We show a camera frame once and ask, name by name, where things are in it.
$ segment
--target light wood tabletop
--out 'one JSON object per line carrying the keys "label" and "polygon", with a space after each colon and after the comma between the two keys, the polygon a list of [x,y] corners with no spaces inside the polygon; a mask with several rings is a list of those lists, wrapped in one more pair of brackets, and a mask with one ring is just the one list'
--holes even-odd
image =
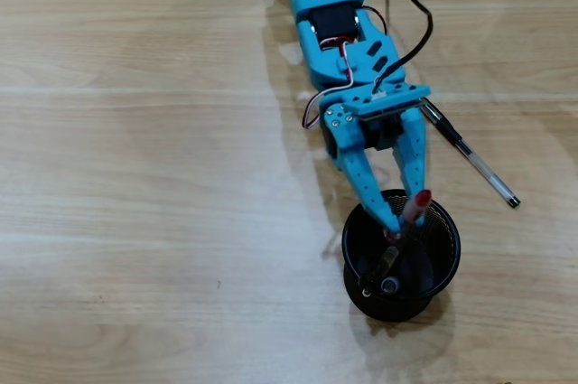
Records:
{"label": "light wood tabletop", "polygon": [[[288,0],[0,0],[0,382],[578,382],[578,0],[423,1],[408,80],[522,205],[428,125],[461,264],[390,325],[343,286]],[[387,16],[407,52],[424,17]]]}

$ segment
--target pen holder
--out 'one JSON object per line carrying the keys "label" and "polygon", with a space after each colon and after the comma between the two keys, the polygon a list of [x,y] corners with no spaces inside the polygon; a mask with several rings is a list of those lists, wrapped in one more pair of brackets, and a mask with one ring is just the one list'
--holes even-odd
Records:
{"label": "pen holder", "polygon": [[[406,204],[406,192],[382,192],[395,215]],[[386,295],[371,289],[364,296],[360,280],[373,268],[390,244],[383,228],[358,205],[348,217],[342,238],[345,267],[343,278],[351,301],[358,309],[379,321],[399,323],[420,314],[452,281],[460,263],[461,245],[458,230],[448,213],[433,201],[421,228],[413,226],[397,262],[387,273],[394,277],[398,289]]]}

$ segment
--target blue robotic arm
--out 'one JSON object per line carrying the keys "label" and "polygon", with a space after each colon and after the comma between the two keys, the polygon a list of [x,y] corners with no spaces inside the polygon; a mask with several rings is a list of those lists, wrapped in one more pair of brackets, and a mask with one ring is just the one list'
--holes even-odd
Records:
{"label": "blue robotic arm", "polygon": [[291,4],[303,56],[318,90],[348,83],[347,63],[339,49],[322,49],[321,42],[340,36],[355,39],[346,48],[356,85],[324,96],[320,124],[331,160],[345,173],[364,209],[398,233],[399,220],[381,195],[365,150],[393,148],[407,195],[423,190],[425,124],[419,106],[430,89],[405,83],[401,68],[375,87],[383,69],[399,58],[392,39],[369,20],[363,1],[291,0]]}

